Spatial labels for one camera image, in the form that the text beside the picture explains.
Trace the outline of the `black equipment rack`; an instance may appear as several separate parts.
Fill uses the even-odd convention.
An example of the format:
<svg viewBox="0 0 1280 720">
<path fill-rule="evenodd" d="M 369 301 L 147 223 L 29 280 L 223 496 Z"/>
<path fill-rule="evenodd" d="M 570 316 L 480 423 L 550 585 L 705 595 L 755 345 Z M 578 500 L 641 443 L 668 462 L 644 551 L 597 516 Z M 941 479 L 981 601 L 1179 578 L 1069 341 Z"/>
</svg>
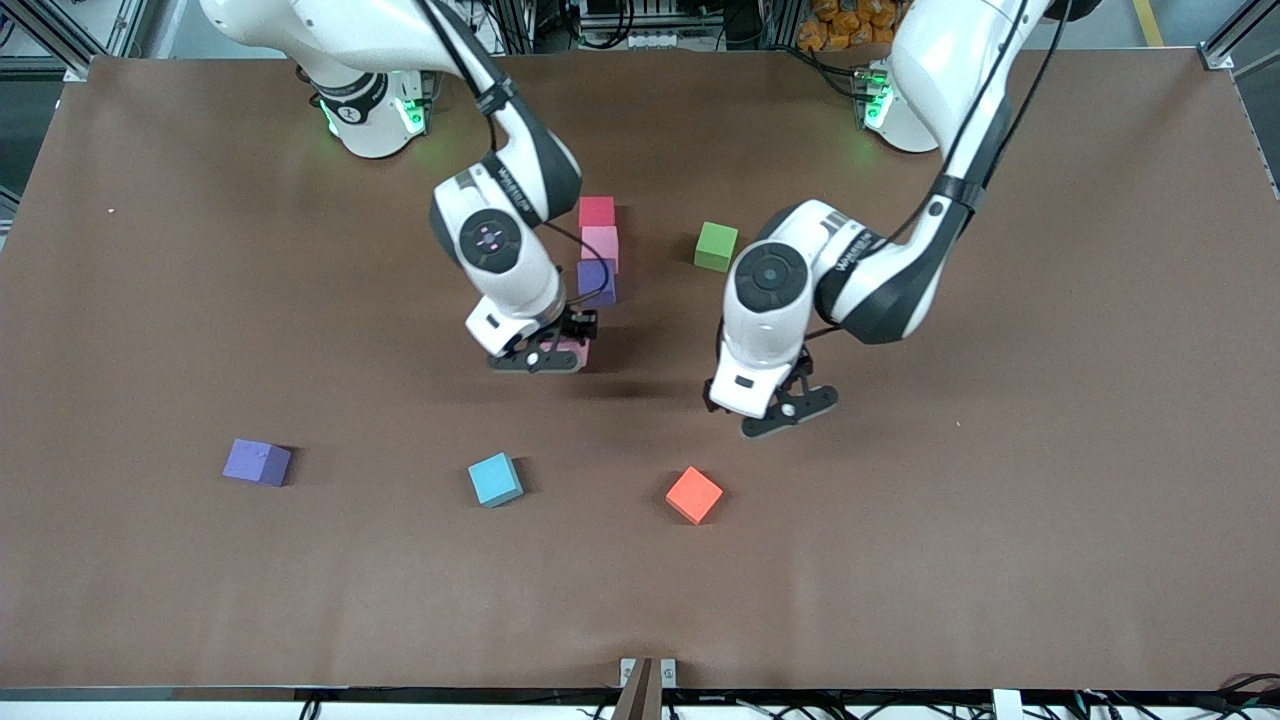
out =
<svg viewBox="0 0 1280 720">
<path fill-rule="evenodd" d="M 767 50 L 794 42 L 808 0 L 462 0 L 463 18 L 499 55 L 572 50 Z"/>
</svg>

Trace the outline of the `pink foam cube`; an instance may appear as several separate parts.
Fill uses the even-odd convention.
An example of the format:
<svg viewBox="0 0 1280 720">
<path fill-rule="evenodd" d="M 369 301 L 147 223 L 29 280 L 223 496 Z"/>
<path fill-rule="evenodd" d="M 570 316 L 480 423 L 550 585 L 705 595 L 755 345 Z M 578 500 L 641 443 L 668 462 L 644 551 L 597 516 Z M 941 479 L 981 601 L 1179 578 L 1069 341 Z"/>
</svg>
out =
<svg viewBox="0 0 1280 720">
<path fill-rule="evenodd" d="M 613 263 L 614 272 L 620 268 L 620 233 L 616 225 L 582 225 L 580 228 L 582 249 L 580 260 L 594 263 L 598 256 Z"/>
<path fill-rule="evenodd" d="M 590 340 L 559 337 L 540 343 L 540 370 L 552 374 L 581 372 L 589 360 Z"/>
</svg>

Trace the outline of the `cyan foam cube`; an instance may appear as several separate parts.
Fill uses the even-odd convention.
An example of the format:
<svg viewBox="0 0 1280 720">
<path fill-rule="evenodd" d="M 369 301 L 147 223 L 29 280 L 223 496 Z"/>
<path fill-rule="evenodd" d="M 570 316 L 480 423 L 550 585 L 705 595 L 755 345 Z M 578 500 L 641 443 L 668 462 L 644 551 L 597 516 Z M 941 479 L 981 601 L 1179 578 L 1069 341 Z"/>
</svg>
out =
<svg viewBox="0 0 1280 720">
<path fill-rule="evenodd" d="M 524 484 L 515 461 L 507 454 L 497 454 L 468 468 L 477 502 L 495 509 L 524 495 Z"/>
</svg>

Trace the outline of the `purple foam cube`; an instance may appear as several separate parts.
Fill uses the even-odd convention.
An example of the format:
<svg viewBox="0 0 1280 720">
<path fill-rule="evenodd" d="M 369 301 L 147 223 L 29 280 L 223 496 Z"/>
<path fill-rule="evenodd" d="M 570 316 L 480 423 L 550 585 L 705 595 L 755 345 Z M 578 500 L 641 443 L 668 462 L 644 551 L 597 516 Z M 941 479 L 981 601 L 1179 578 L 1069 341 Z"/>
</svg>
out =
<svg viewBox="0 0 1280 720">
<path fill-rule="evenodd" d="M 581 307 L 608 307 L 617 304 L 617 272 L 613 263 L 596 259 L 579 261 L 579 305 Z"/>
<path fill-rule="evenodd" d="M 285 484 L 292 452 L 261 441 L 236 438 L 230 445 L 221 475 L 256 486 L 280 488 Z"/>
</svg>

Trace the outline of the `pile of orange objects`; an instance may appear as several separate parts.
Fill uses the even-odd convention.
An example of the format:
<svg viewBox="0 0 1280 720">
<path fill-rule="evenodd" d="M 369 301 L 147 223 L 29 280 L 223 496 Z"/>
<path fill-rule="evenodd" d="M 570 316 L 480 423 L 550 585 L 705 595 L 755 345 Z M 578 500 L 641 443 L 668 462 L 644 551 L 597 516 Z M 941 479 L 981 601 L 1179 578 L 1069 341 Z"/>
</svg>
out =
<svg viewBox="0 0 1280 720">
<path fill-rule="evenodd" d="M 808 0 L 795 46 L 803 53 L 823 53 L 891 44 L 902 6 L 902 0 Z"/>
</svg>

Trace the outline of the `aluminium frame profile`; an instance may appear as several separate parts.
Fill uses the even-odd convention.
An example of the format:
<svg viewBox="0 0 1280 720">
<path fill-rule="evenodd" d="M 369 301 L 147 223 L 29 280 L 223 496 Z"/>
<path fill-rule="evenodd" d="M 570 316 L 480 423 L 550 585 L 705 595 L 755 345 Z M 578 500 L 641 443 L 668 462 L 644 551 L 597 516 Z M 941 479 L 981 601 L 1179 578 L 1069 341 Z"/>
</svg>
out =
<svg viewBox="0 0 1280 720">
<path fill-rule="evenodd" d="M 82 81 L 101 45 L 54 0 L 0 0 L 17 46 L 0 44 L 0 74 Z"/>
<path fill-rule="evenodd" d="M 1280 0 L 1242 0 L 1199 44 L 1211 70 L 1228 70 L 1242 97 L 1268 183 L 1280 200 Z"/>
</svg>

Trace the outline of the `green foam cube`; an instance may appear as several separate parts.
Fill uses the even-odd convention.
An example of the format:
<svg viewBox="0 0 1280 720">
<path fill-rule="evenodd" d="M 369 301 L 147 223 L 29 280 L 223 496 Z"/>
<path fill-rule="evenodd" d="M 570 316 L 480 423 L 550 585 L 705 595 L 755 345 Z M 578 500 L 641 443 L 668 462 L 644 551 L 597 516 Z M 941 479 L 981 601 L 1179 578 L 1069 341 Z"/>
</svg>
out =
<svg viewBox="0 0 1280 720">
<path fill-rule="evenodd" d="M 694 266 L 727 273 L 733 261 L 739 231 L 736 228 L 704 222 L 694 250 Z"/>
</svg>

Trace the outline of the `orange foam cube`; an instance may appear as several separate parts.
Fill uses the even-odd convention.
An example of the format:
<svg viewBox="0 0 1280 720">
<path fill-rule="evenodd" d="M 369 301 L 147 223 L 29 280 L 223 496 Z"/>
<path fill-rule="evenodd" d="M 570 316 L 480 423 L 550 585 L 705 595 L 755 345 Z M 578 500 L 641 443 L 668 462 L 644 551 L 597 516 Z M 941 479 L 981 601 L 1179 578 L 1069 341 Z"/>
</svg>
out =
<svg viewBox="0 0 1280 720">
<path fill-rule="evenodd" d="M 664 500 L 686 521 L 700 525 L 723 495 L 724 491 L 717 483 L 690 466 L 667 489 Z"/>
</svg>

